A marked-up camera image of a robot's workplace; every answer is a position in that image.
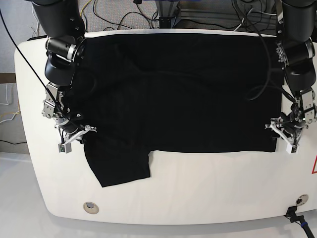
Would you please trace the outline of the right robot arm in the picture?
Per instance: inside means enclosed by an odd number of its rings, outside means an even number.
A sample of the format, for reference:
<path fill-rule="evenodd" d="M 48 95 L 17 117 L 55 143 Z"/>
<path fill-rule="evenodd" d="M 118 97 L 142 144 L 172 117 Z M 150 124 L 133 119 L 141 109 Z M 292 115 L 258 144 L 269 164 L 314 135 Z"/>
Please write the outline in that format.
<path fill-rule="evenodd" d="M 83 58 L 85 24 L 76 0 L 33 0 L 31 3 L 48 37 L 45 77 L 49 83 L 46 85 L 43 115 L 55 120 L 61 135 L 72 135 L 83 127 L 75 123 L 64 99 Z"/>

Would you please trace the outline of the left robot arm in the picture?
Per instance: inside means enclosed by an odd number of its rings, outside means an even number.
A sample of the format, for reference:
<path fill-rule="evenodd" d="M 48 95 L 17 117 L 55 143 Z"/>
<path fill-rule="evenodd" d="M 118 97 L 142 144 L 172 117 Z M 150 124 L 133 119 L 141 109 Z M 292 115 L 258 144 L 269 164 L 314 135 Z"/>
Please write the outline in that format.
<path fill-rule="evenodd" d="M 291 112 L 271 119 L 267 128 L 278 133 L 291 146 L 297 146 L 306 126 L 317 118 L 314 103 L 316 72 L 313 64 L 317 2 L 315 0 L 277 0 L 276 53 L 291 91 Z"/>

